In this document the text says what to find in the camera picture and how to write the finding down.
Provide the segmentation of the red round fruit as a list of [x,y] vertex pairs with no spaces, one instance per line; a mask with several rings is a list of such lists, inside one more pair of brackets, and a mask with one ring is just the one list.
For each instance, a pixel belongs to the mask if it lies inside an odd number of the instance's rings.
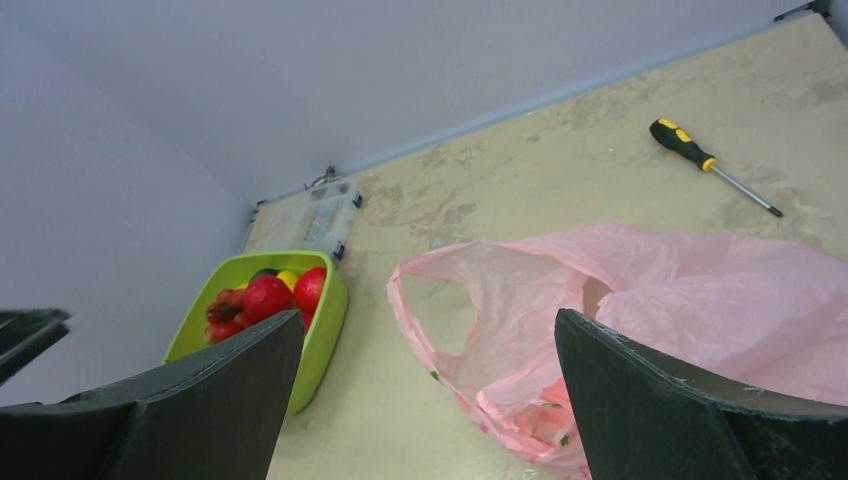
[[275,276],[263,276],[248,285],[243,314],[248,323],[254,325],[293,306],[294,298],[289,287]]

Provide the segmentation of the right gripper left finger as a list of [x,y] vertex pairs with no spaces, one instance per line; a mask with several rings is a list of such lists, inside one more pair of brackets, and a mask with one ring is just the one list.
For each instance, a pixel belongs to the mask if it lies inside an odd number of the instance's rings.
[[1,410],[5,479],[263,479],[298,371],[300,314],[54,404]]

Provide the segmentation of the shiny red fake apple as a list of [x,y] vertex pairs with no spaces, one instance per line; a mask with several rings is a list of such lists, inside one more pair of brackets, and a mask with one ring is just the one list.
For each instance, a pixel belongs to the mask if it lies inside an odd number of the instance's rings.
[[315,267],[303,273],[295,284],[293,290],[294,303],[305,315],[312,316],[320,303],[327,269]]

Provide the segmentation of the pink plastic bag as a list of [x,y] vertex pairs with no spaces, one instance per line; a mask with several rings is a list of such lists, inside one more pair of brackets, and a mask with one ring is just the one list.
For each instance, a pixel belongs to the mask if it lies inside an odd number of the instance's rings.
[[[466,289],[474,316],[457,352],[433,346],[408,277]],[[387,293],[415,356],[465,414],[563,479],[590,472],[555,358],[562,308],[734,380],[847,401],[847,265],[800,242],[601,225],[437,249],[403,261]]]

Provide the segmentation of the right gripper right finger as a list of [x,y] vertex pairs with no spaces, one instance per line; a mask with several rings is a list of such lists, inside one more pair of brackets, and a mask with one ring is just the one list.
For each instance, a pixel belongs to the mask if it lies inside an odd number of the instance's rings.
[[843,479],[845,407],[764,390],[642,345],[573,309],[559,364],[595,479]]

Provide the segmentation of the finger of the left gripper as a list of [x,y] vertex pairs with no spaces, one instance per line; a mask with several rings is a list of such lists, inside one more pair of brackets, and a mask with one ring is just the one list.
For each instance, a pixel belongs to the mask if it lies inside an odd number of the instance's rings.
[[66,336],[71,314],[59,308],[1,311],[1,384]]

